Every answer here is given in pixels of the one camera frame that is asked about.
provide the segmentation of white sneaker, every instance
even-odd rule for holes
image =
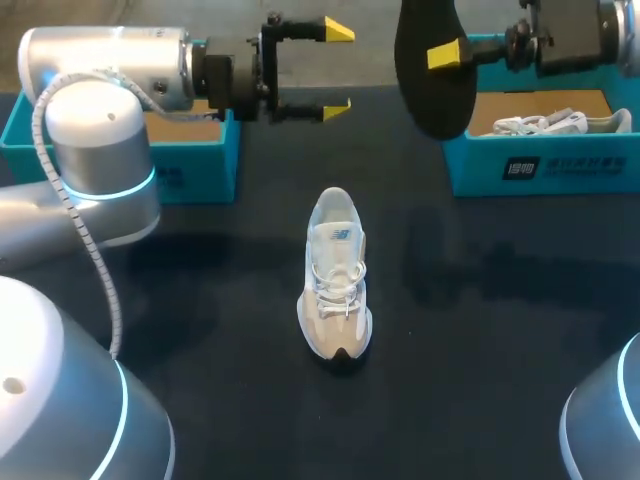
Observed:
[[[356,359],[371,340],[364,251],[351,197],[341,188],[325,190],[309,220],[304,291],[297,305],[300,328],[323,359]]]
[[[483,136],[519,137],[528,135],[574,135],[593,133],[631,133],[631,112],[626,108],[610,117],[588,118],[566,108],[548,117],[503,118],[493,124],[493,133]]]

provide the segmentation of blue box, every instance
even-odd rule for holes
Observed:
[[[31,139],[33,108],[23,92],[16,101],[0,149],[16,184],[33,183],[46,177]],[[152,143],[163,204],[232,203],[240,145],[240,122],[227,112],[217,142]],[[55,162],[53,147],[47,147]]]
[[[640,79],[623,78],[616,66],[545,78],[534,69],[509,72],[504,62],[479,68],[479,92],[549,90],[601,90],[612,111],[631,111],[633,131],[640,132]],[[443,147],[456,196],[640,192],[640,133],[474,137],[466,131]],[[508,175],[514,164],[528,173]]]

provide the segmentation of white spiral cable wrap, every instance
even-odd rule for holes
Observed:
[[[64,187],[64,184],[53,165],[44,140],[43,133],[43,121],[47,105],[51,101],[53,95],[69,85],[74,83],[86,81],[86,80],[104,80],[104,81],[117,81],[117,85],[130,90],[138,99],[146,105],[148,108],[161,115],[162,117],[178,122],[197,122],[203,120],[210,120],[212,113],[203,114],[177,114],[168,113],[162,107],[160,107],[149,95],[147,95],[138,85],[127,78],[121,73],[114,72],[112,70],[96,69],[91,72],[78,72],[78,73],[61,73],[56,75],[51,84],[42,92],[38,97],[33,109],[33,116],[31,117],[31,131],[33,135],[33,144],[36,149],[36,154],[40,160],[40,165],[44,170],[49,183],[56,191],[58,198],[62,202],[62,205],[66,208],[73,224],[84,243],[84,246],[91,256],[91,260],[98,270],[100,280],[104,288],[105,295],[107,297],[107,303],[109,305],[109,313],[111,316],[111,345],[109,346],[109,353],[112,358],[116,358],[120,352],[122,345],[122,310],[120,308],[120,300],[118,298],[118,292],[116,291],[113,279],[109,273],[102,254],[96,245],[91,233],[87,229],[80,212],[73,204],[69,193]]]

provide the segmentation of black table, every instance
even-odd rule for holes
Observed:
[[[638,329],[640,199],[454,200],[396,89],[346,92],[325,126],[245,128],[235,205],[166,208],[107,254],[121,360],[173,420],[176,480],[566,478],[562,406]],[[368,240],[374,335],[351,376],[313,361],[295,313],[331,185]],[[85,255],[16,277],[108,343]]]

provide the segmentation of cardboard inside box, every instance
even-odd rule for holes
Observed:
[[[212,111],[206,100],[196,100],[191,113]],[[151,143],[217,142],[221,136],[219,122],[171,122],[157,113],[145,113]]]
[[[469,133],[474,137],[491,133],[493,123],[501,118],[547,116],[565,108],[582,112],[587,117],[608,117],[612,114],[600,90],[478,93]]]

